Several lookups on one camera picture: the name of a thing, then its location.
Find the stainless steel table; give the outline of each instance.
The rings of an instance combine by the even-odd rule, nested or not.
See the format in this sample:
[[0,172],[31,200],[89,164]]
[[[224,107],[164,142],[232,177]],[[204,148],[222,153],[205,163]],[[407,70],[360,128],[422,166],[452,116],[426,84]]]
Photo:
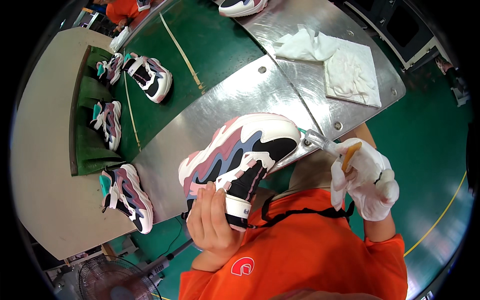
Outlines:
[[[281,114],[299,127],[318,129],[275,62],[268,55],[251,62],[188,106],[133,160],[153,204],[154,223],[187,210],[178,179],[180,162],[189,154],[205,149],[226,121],[254,112]],[[314,150],[312,145],[301,143],[273,170]]]
[[[306,104],[323,134],[334,140],[372,118],[405,95],[405,85],[378,45],[350,17],[327,0],[269,0],[258,14],[236,19],[275,59],[295,91]],[[372,50],[381,108],[368,107],[325,96],[321,62],[289,61],[274,55],[273,43],[298,32],[297,24]]]
[[[159,13],[159,8],[170,1],[158,1],[154,12]],[[204,149],[217,128],[227,120],[252,112],[273,112],[287,116],[301,128],[320,130],[327,137],[336,139],[405,94],[403,82],[375,42],[326,0],[270,0],[262,12],[237,21],[265,48],[267,55],[243,67],[197,99],[133,160],[142,186],[154,206],[154,223],[186,211],[178,166],[190,153]],[[327,98],[322,63],[275,58],[273,42],[287,33],[295,34],[300,23],[327,35],[370,46],[381,108]],[[314,146],[302,143],[271,172],[315,150]]]

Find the fan grille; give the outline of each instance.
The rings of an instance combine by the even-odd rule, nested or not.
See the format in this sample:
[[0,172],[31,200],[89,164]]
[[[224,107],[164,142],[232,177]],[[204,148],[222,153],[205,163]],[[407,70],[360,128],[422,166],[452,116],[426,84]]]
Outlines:
[[84,300],[160,299],[154,283],[138,267],[115,256],[101,255],[87,261],[78,281]]

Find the velcro strap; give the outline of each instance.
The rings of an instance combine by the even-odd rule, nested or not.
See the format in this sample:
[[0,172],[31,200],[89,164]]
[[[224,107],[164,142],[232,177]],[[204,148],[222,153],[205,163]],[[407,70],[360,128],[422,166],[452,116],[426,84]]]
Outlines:
[[250,202],[238,197],[227,195],[225,198],[225,208],[227,210],[226,213],[231,216],[247,219],[251,207],[252,205]]
[[143,61],[141,59],[135,59],[135,62],[128,68],[128,75],[130,77],[138,70],[138,68],[142,65]]

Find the cable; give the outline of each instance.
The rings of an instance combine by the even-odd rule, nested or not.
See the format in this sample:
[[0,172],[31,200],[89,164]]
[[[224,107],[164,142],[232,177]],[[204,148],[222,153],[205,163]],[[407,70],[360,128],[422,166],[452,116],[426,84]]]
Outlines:
[[174,238],[173,241],[172,241],[172,242],[170,243],[170,245],[168,246],[167,251],[163,252],[160,256],[168,253],[168,252],[170,251],[170,247],[173,245],[173,243],[174,243],[174,242],[179,238],[179,236],[180,236],[180,233],[181,233],[181,231],[182,231],[183,225],[182,225],[181,222],[177,219],[177,217],[175,217],[175,220],[177,220],[177,222],[180,224],[180,230],[179,230],[179,232],[178,232],[178,234],[177,234],[177,237]]

